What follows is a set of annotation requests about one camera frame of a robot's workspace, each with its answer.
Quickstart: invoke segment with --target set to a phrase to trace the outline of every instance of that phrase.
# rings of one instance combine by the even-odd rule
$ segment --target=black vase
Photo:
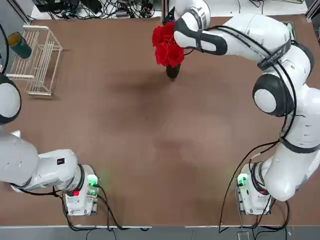
[[[172,82],[174,82],[176,80],[176,78],[180,72],[180,66],[181,66],[181,64],[177,65],[176,67],[172,67],[170,65],[166,67],[166,70],[165,70],[166,75],[170,78],[170,80]]]

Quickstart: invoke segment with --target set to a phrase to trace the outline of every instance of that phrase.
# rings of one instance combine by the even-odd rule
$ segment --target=green can
[[[31,47],[19,32],[14,32],[8,37],[9,47],[22,59],[31,55]]]

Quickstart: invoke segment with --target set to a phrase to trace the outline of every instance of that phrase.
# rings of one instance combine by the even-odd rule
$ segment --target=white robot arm
[[[229,29],[206,30],[210,24],[208,5],[203,0],[181,0],[176,1],[174,17],[174,39],[180,47],[212,55],[238,55],[258,66],[269,58],[267,50],[291,79],[296,113],[290,131],[280,139],[270,159],[250,167],[245,165],[238,177],[244,212],[262,214],[264,209],[268,212],[270,195],[279,201],[288,200],[320,163],[320,90],[305,84],[314,65],[312,53],[301,44],[291,43],[290,31],[282,22],[264,15],[239,14],[223,25]],[[271,65],[261,68],[263,73],[252,96],[261,111],[278,117],[287,115],[285,132],[293,116],[295,95],[285,72],[277,64],[275,68]]]
[[[12,122],[21,110],[21,96],[16,85],[0,73],[0,181],[17,191],[56,187],[65,192],[69,215],[96,212],[98,183],[88,165],[78,164],[70,149],[38,154],[29,142],[10,134],[1,125]]]

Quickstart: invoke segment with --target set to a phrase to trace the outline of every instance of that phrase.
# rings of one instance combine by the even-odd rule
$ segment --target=red rose
[[[155,47],[157,44],[163,42],[163,35],[162,35],[162,26],[157,26],[153,30],[152,34],[152,45]]]
[[[174,42],[174,22],[167,22],[164,26],[157,26],[153,30],[152,45],[155,47],[157,44],[163,41],[173,43]]]
[[[175,42],[175,38],[173,35],[164,35],[163,40],[168,42],[169,44],[173,44]]]
[[[173,36],[174,35],[175,22],[167,22],[161,29],[163,36]]]
[[[179,47],[176,43],[169,44],[167,51],[169,64],[173,68],[181,64],[185,59],[184,49]]]
[[[168,44],[166,42],[161,42],[156,45],[155,59],[157,64],[161,64],[165,67],[169,65]]]

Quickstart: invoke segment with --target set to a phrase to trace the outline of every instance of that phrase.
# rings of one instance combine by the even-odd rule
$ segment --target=dish rack
[[[63,48],[47,26],[23,26],[23,38],[32,49],[27,59],[14,55],[6,76],[29,95],[51,96],[60,53]]]

